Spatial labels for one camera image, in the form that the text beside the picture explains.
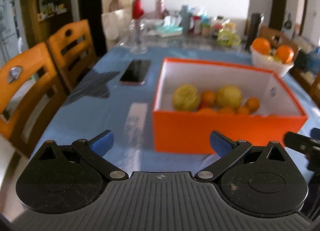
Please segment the yellow fruit in box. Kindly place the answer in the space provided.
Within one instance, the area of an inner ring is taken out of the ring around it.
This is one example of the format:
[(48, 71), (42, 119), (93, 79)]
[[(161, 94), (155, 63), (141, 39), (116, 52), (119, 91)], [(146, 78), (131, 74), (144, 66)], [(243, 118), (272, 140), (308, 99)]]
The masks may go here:
[(191, 84), (179, 86), (172, 96), (172, 106), (176, 111), (195, 111), (200, 101), (198, 89)]
[(242, 91), (236, 86), (226, 86), (216, 93), (216, 105), (220, 108), (232, 107), (237, 109), (242, 104)]

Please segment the pink thermos bottle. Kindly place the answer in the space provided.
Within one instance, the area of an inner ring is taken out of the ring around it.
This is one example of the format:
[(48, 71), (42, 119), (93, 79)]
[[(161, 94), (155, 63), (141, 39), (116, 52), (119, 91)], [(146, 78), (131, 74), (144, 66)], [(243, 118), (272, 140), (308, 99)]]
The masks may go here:
[(156, 0), (156, 18), (163, 19), (165, 11), (165, 0)]

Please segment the black smartphone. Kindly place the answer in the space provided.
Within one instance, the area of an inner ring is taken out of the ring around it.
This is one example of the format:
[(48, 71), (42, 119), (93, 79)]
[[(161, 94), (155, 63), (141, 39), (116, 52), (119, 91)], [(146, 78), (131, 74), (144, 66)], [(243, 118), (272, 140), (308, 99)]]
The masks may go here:
[(150, 60), (132, 60), (121, 76), (119, 83), (124, 85), (143, 85), (150, 64)]

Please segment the clear glass mug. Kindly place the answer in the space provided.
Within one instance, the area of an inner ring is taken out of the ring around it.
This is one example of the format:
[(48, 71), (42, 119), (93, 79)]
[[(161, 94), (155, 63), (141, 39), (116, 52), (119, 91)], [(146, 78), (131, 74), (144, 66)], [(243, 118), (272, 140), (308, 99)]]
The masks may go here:
[(147, 33), (146, 26), (142, 19), (134, 19), (132, 21), (132, 46), (130, 52), (132, 54), (145, 54), (148, 48), (145, 43)]

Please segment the orange in basket right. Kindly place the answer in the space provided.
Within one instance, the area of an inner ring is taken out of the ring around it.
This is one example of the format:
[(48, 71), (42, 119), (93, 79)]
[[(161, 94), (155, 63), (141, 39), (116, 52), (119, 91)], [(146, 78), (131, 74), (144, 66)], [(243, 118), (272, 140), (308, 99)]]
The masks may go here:
[(276, 58), (278, 58), (283, 64), (290, 63), (294, 58), (294, 51), (288, 45), (282, 45), (276, 50)]

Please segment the green panda mug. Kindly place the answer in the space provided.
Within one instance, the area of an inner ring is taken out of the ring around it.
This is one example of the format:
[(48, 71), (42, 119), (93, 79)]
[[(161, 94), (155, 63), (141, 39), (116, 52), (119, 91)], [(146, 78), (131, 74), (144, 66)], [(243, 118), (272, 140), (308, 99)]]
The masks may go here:
[(220, 29), (217, 35), (217, 43), (222, 46), (237, 46), (241, 43), (241, 37), (233, 31)]

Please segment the tissue box teal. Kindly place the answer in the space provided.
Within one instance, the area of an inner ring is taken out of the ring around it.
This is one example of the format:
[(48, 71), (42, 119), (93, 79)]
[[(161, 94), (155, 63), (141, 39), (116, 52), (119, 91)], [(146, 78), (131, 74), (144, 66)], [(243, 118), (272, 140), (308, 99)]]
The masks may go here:
[(183, 28), (181, 26), (160, 26), (156, 32), (161, 38), (176, 37), (182, 35)]

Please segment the orange cardboard box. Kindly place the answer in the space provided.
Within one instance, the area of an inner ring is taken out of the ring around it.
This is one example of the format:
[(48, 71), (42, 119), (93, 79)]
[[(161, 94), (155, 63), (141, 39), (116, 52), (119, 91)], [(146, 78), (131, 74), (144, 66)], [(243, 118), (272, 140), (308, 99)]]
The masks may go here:
[[(253, 115), (202, 114), (176, 111), (172, 95), (181, 85), (199, 91), (239, 87), (244, 99), (258, 98)], [(211, 154), (210, 133), (219, 131), (233, 140), (258, 146), (281, 141), (285, 133), (298, 132), (308, 115), (290, 88), (270, 70), (251, 66), (166, 58), (163, 61), (152, 111), (154, 148), (160, 152)]]

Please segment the blue tablecloth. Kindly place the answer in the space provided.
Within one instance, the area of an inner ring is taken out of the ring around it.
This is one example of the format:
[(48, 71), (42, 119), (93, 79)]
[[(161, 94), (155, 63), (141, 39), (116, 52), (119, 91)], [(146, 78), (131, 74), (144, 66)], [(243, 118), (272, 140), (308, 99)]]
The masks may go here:
[[(250, 64), (247, 54), (224, 51), (150, 47), (134, 55), (116, 47), (109, 51), (81, 81), (59, 109), (41, 137), (64, 145), (91, 139), (104, 130), (114, 134), (106, 159), (127, 173), (133, 171), (191, 171), (196, 173), (218, 157), (156, 152), (153, 148), (151, 110), (162, 61), (177, 57), (236, 64)], [(119, 79), (134, 59), (150, 60), (143, 85), (121, 85)]]

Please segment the dark lidded bottle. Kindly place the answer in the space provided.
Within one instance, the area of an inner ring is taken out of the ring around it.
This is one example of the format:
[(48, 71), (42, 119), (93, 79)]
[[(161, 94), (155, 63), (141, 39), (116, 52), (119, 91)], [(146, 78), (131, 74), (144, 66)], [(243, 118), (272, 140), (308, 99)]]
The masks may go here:
[(217, 37), (219, 30), (223, 28), (224, 16), (216, 16), (212, 23), (212, 36)]

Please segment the red folded umbrella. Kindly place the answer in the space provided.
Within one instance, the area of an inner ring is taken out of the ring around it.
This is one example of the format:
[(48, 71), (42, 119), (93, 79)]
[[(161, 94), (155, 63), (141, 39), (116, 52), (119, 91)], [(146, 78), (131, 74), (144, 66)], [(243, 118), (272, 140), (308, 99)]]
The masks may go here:
[(141, 19), (144, 15), (144, 10), (142, 8), (141, 0), (134, 0), (132, 6), (132, 18), (133, 19)]

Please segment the paper shopping bag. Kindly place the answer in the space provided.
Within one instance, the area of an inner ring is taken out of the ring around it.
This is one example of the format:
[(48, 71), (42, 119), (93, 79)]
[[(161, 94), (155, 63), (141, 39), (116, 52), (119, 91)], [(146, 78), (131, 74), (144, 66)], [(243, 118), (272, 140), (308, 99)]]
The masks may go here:
[(122, 39), (132, 20), (133, 0), (101, 0), (101, 21), (107, 50)]

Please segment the grey tall bottle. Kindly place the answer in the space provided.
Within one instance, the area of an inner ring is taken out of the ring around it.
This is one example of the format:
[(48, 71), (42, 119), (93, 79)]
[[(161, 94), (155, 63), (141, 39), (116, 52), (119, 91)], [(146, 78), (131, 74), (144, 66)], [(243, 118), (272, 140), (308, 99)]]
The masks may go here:
[(189, 32), (189, 24), (190, 24), (189, 6), (188, 5), (182, 5), (180, 15), (181, 15), (180, 26), (182, 27), (183, 34), (186, 35)]

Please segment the small orange in box right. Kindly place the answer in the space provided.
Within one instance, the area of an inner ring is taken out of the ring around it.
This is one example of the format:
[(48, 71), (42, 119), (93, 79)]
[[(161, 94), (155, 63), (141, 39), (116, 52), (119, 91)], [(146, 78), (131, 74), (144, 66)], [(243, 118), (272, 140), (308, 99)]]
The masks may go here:
[(260, 101), (256, 97), (249, 98), (245, 102), (245, 107), (249, 109), (250, 113), (255, 113), (260, 108)]

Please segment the wooden chair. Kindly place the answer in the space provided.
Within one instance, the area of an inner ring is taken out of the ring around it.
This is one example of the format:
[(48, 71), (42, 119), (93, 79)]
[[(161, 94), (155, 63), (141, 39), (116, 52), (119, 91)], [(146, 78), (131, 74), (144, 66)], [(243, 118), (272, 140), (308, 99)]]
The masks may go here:
[(86, 19), (64, 25), (47, 39), (47, 46), (69, 91), (98, 61)]
[(272, 48), (277, 49), (282, 45), (287, 45), (291, 47), (294, 52), (293, 60), (295, 61), (300, 48), (298, 45), (289, 39), (285, 34), (280, 31), (272, 28), (268, 28), (267, 26), (262, 25), (259, 31), (259, 37), (265, 38), (270, 42)]
[[(31, 157), (40, 137), (66, 100), (67, 94), (44, 42), (12, 58), (1, 68), (1, 114), (8, 108), (19, 89), (39, 72), (41, 76), (23, 95), (9, 118), (1, 116), (1, 135), (26, 157)], [(49, 101), (38, 117), (33, 119), (34, 124), (26, 137), (23, 131), (27, 121), (46, 94), (50, 94)]]

